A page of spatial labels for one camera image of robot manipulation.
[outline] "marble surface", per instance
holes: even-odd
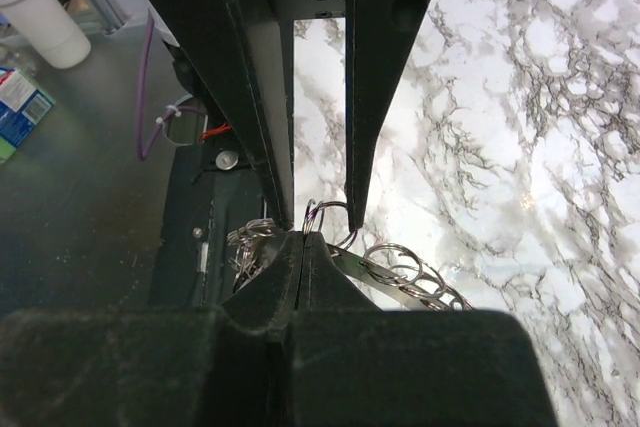
[[[344,199],[344,35],[296,26],[298,226]],[[640,0],[433,0],[352,250],[402,243],[516,316],[561,425],[638,425],[639,132]]]

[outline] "wire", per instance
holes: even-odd
[[[140,68],[138,69],[138,83],[136,86],[136,116],[135,116],[135,129],[136,129],[136,155],[140,162],[144,162],[149,157],[151,148],[155,144],[158,136],[164,129],[166,122],[177,115],[177,112],[192,112],[194,114],[205,116],[206,113],[196,109],[195,107],[181,106],[177,109],[167,109],[164,116],[159,117],[156,121],[156,126],[151,132],[146,145],[142,143],[142,127],[144,123],[144,98],[147,81],[147,67],[149,65],[149,51],[151,50],[151,40],[153,39],[153,28],[155,22],[151,16],[151,12],[147,15],[147,25],[145,27],[144,44],[142,46],[142,52],[140,54]]]
[[[215,129],[207,130],[200,136],[200,142],[204,142],[205,140],[215,137],[220,134],[224,134],[225,132],[231,132],[231,126],[226,122],[222,124],[220,127],[216,127]]]

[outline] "white label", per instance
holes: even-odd
[[[35,91],[33,84],[20,72],[7,72],[0,77],[0,101],[14,112],[18,112]]]

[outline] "zip tie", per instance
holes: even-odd
[[[180,109],[177,108],[175,105],[167,105],[167,110],[171,110],[173,111],[173,115],[175,115],[176,117],[180,117],[182,115],[182,112],[180,112]]]

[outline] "barcode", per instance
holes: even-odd
[[[32,124],[40,122],[44,114],[49,112],[51,106],[41,95],[36,95],[31,102],[24,108],[22,113],[31,121]]]

